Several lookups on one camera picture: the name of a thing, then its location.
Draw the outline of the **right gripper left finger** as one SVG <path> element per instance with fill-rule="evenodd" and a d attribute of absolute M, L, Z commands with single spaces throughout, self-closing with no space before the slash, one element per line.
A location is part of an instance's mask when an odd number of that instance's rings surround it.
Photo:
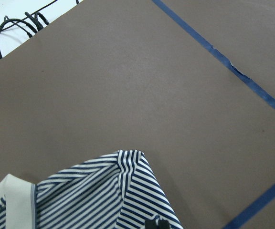
<path fill-rule="evenodd" d="M 154 219 L 146 219 L 145 229 L 157 229 L 156 221 Z"/>

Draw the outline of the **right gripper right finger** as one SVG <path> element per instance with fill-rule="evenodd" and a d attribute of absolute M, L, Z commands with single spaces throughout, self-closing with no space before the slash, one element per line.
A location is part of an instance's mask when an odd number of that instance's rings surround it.
<path fill-rule="evenodd" d="M 158 227 L 159 229 L 169 229 L 169 222 L 167 220 L 159 220 L 158 221 Z"/>

